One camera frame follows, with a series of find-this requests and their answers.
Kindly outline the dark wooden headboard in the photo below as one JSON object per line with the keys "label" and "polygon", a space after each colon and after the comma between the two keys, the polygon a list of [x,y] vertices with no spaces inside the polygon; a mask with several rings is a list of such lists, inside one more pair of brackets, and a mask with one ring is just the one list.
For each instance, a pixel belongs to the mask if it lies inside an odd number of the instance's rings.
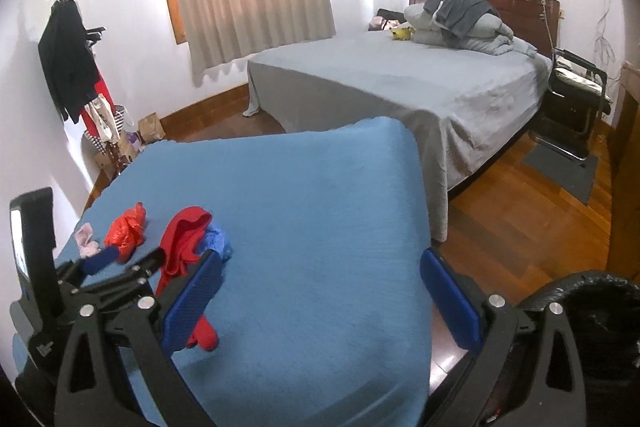
{"label": "dark wooden headboard", "polygon": [[[410,4],[426,0],[409,0]],[[559,43],[559,24],[563,17],[558,0],[486,0],[511,27],[517,37],[536,46],[538,52],[552,57]]]}

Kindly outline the checkered tote bag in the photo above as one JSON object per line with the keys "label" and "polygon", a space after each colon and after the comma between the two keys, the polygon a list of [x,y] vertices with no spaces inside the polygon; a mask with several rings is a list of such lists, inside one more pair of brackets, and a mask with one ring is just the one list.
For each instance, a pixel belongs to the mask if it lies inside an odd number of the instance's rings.
{"label": "checkered tote bag", "polygon": [[89,121],[85,137],[92,143],[99,153],[106,153],[105,144],[116,135],[124,132],[124,124],[128,115],[127,109],[123,105],[115,105],[113,118],[107,120],[99,114],[90,104],[85,107]]}

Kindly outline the black lined trash bin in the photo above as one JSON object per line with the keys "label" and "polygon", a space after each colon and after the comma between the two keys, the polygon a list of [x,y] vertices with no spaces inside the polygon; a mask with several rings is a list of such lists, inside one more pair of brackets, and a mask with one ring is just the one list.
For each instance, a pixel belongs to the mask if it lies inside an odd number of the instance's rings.
{"label": "black lined trash bin", "polygon": [[586,388],[583,426],[639,424],[639,286],[587,271],[542,286],[518,307],[559,303],[570,322]]}

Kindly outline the grey pillows and duvet pile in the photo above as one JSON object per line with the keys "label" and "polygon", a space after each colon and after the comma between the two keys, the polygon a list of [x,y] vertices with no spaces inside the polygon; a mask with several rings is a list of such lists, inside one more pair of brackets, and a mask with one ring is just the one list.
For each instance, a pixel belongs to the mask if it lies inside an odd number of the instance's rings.
{"label": "grey pillows and duvet pile", "polygon": [[514,35],[513,30],[497,15],[486,13],[463,37],[436,25],[422,4],[410,4],[404,9],[406,26],[413,28],[411,40],[426,46],[468,50],[489,55],[518,52],[535,58],[537,49],[529,42]]}

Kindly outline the red hanging garment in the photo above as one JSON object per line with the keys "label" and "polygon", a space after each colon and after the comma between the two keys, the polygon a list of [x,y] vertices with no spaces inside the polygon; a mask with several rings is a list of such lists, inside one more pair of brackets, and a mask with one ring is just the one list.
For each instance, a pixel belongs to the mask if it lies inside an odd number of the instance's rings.
{"label": "red hanging garment", "polygon": [[[102,77],[99,75],[98,82],[94,85],[96,88],[96,97],[91,100],[88,104],[90,104],[99,114],[105,117],[107,120],[111,120],[113,118],[113,113],[115,110],[115,104],[111,98],[111,93],[108,91],[107,85]],[[86,130],[87,124],[89,121],[88,115],[85,111],[86,104],[82,111],[80,112],[80,116],[85,123]]]}

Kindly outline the yellow plush toy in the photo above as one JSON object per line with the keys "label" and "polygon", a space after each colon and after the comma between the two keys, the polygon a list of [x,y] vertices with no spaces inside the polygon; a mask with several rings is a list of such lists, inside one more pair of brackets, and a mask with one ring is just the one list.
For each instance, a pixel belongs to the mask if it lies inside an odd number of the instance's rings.
{"label": "yellow plush toy", "polygon": [[414,33],[414,28],[411,26],[396,26],[390,28],[390,34],[394,40],[409,41]]}

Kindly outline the black metal frame chair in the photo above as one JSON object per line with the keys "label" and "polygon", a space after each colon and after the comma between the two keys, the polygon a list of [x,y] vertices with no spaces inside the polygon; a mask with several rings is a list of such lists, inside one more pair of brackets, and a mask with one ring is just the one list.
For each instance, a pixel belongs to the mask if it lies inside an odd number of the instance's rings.
{"label": "black metal frame chair", "polygon": [[596,122],[603,115],[611,114],[608,74],[585,58],[554,44],[547,1],[542,0],[541,4],[552,64],[547,90],[529,136],[554,153],[585,162],[590,155]]}

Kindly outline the dark grey floor mat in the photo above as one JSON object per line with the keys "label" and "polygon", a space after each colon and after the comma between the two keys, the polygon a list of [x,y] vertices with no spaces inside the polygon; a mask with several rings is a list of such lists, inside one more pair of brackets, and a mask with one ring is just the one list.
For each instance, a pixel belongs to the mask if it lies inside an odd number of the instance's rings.
{"label": "dark grey floor mat", "polygon": [[523,162],[558,184],[585,206],[588,205],[598,167],[596,156],[590,155],[584,160],[578,160],[536,144]]}

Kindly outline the brown paper bag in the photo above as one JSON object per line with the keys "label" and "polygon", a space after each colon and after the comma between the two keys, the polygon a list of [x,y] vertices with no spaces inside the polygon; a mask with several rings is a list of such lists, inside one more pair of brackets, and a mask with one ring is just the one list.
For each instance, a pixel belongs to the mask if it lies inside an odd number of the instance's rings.
{"label": "brown paper bag", "polygon": [[166,132],[157,113],[151,113],[138,121],[138,132],[144,144],[152,144],[165,139]]}

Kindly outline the blue plastic bag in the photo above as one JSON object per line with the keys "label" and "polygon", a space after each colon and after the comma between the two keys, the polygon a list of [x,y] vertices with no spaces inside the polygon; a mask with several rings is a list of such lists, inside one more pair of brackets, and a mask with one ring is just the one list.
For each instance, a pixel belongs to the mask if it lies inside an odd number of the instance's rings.
{"label": "blue plastic bag", "polygon": [[203,237],[196,246],[198,255],[205,254],[206,251],[215,251],[224,265],[233,254],[228,234],[215,221],[206,225]]}

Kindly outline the dark grey folded clothing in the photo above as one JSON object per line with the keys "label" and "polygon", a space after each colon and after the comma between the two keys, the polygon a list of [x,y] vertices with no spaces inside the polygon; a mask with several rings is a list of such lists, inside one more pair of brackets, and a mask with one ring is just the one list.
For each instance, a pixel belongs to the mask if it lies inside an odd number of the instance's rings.
{"label": "dark grey folded clothing", "polygon": [[486,0],[426,0],[423,9],[435,26],[458,39],[489,36],[502,25],[498,12]]}

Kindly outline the grey sheeted bed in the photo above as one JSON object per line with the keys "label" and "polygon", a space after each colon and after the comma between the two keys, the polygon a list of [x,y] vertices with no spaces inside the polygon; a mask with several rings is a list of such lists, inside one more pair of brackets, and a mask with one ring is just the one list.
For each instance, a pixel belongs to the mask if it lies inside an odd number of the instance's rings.
{"label": "grey sheeted bed", "polygon": [[395,118],[418,144],[431,236],[448,236],[449,193],[535,116],[550,58],[400,41],[383,31],[279,46],[247,62],[245,116],[288,133]]}

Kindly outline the brown wooden wardrobe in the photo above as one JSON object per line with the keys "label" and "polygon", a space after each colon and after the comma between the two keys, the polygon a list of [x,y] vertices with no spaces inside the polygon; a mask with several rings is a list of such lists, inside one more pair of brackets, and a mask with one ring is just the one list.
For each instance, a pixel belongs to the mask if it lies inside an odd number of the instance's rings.
{"label": "brown wooden wardrobe", "polygon": [[610,250],[606,269],[639,283],[639,67],[625,62],[608,136],[612,171]]}

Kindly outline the red cloth garment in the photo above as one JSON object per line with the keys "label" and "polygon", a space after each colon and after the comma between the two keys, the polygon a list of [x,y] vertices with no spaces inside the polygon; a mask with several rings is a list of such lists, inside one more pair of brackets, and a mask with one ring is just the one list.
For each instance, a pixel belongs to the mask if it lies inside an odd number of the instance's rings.
{"label": "red cloth garment", "polygon": [[[155,295],[159,296],[172,280],[186,275],[186,269],[200,260],[198,245],[212,220],[213,215],[198,206],[186,207],[171,219],[160,240],[165,262],[160,269],[160,281],[156,286]],[[214,351],[218,343],[215,329],[202,314],[186,340],[186,347],[198,346],[205,351]]]}

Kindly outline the wooden coat rack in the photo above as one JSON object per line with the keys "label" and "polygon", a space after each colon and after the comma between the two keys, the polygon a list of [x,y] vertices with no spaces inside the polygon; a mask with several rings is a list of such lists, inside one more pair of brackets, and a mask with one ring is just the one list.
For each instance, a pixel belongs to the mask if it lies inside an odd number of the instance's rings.
{"label": "wooden coat rack", "polygon": [[132,163],[136,149],[117,118],[125,111],[113,102],[94,57],[93,47],[105,28],[86,27],[75,0],[49,1],[51,13],[38,53],[52,102],[64,121],[85,125],[87,139],[118,176]]}

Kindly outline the black hanging coat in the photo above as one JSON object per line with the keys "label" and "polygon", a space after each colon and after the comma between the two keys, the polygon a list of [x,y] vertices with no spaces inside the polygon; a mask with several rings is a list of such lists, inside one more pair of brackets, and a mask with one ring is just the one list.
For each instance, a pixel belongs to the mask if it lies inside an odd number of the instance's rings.
{"label": "black hanging coat", "polygon": [[63,120],[77,124],[84,106],[96,97],[99,71],[74,0],[52,5],[38,52],[55,108]]}

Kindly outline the black bag beside pillows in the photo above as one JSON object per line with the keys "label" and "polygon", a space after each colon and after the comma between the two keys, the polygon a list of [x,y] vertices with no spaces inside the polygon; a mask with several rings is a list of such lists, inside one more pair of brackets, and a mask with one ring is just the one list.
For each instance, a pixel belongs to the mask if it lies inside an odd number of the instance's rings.
{"label": "black bag beside pillows", "polygon": [[392,11],[388,9],[378,9],[375,14],[376,22],[382,27],[399,26],[406,22],[403,12]]}

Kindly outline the pink sock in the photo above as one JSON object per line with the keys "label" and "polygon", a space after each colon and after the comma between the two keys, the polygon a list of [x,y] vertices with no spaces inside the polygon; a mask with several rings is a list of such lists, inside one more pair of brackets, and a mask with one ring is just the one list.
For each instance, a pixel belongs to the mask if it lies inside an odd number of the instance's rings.
{"label": "pink sock", "polygon": [[74,234],[79,257],[91,258],[101,251],[101,245],[93,237],[93,228],[89,222],[84,223]]}

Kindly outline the red plastic bag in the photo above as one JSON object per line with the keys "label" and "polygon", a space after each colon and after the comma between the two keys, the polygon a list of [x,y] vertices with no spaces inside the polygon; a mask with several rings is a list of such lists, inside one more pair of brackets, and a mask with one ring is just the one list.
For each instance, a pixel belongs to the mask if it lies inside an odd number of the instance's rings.
{"label": "red plastic bag", "polygon": [[104,237],[105,247],[118,250],[116,262],[124,265],[144,242],[146,211],[142,202],[125,210],[116,218]]}

